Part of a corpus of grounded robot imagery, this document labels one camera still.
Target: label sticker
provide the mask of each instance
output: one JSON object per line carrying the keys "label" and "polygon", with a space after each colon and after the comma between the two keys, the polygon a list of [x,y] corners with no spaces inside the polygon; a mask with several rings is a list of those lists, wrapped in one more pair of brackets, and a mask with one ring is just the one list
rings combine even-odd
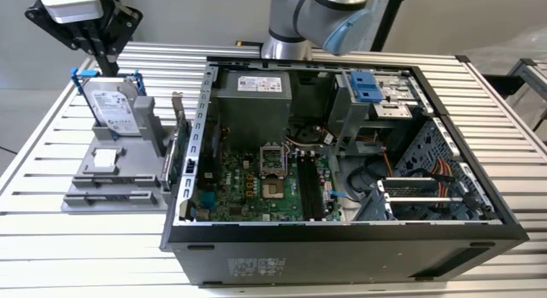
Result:
{"label": "label sticker", "polygon": [[120,92],[94,91],[93,99],[108,128],[118,135],[139,134],[139,126],[125,95]]}
{"label": "label sticker", "polygon": [[281,78],[241,76],[237,79],[237,90],[251,92],[281,92]]}
{"label": "label sticker", "polygon": [[283,275],[287,258],[228,258],[232,277],[272,277]]}
{"label": "label sticker", "polygon": [[94,167],[113,167],[116,164],[117,150],[97,149],[94,150],[93,164]]}
{"label": "label sticker", "polygon": [[327,136],[324,136],[324,144],[329,145],[332,143],[333,140],[333,135],[331,133],[327,132]]}

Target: white wall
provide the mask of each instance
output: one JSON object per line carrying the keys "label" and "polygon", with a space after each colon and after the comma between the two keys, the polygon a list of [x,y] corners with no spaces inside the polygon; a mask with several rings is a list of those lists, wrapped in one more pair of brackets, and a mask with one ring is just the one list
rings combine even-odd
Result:
{"label": "white wall", "polygon": [[384,51],[457,54],[541,25],[547,0],[405,0]]}
{"label": "white wall", "polygon": [[70,51],[24,12],[34,0],[0,0],[0,89],[60,89],[84,53]]}
{"label": "white wall", "polygon": [[[124,0],[144,13],[136,39],[232,45],[268,35],[269,0]],[[0,0],[0,89],[60,89],[84,55],[22,12],[33,0]],[[385,51],[445,54],[511,39],[547,23],[547,0],[405,0]]]}
{"label": "white wall", "polygon": [[231,46],[268,37],[269,0],[122,0],[144,18],[136,40]]}

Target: open computer tower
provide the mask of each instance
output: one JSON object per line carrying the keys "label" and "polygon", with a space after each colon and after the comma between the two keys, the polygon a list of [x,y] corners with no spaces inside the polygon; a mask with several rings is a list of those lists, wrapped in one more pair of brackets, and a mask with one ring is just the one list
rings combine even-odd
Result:
{"label": "open computer tower", "polygon": [[195,285],[447,280],[527,240],[417,67],[209,58],[177,188]]}

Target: green circuit board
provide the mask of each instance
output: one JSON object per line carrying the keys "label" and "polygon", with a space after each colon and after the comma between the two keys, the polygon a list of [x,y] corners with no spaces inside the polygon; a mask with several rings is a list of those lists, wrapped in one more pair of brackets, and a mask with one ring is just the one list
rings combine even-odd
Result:
{"label": "green circuit board", "polygon": [[[327,159],[317,158],[316,166],[317,177],[332,182],[332,178],[325,174],[328,172]],[[208,212],[209,221],[303,221],[296,157],[288,155],[287,175],[283,179],[261,178],[259,173],[260,156],[257,152],[224,152],[215,193],[216,205],[215,209]],[[275,193],[281,194],[281,197],[272,198],[265,193],[269,191],[264,188],[271,190],[268,188],[272,188],[272,181],[279,186],[277,189],[273,188]],[[339,220],[336,201],[333,212],[325,216],[325,219]]]}

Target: aluminum table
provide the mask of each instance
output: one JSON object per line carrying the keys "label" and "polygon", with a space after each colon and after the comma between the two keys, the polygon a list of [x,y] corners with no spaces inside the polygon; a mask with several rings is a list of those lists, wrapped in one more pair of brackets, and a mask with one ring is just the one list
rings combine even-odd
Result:
{"label": "aluminum table", "polygon": [[[120,55],[120,72],[144,75],[164,124],[175,124],[173,91],[192,118],[207,56],[257,58],[259,50],[129,43]],[[447,283],[196,288],[159,250],[161,213],[60,211],[93,138],[90,111],[68,85],[0,178],[1,297],[547,297],[547,148],[473,66],[417,54],[316,50],[313,58],[420,67],[531,241]],[[86,60],[80,68],[93,67]]]}

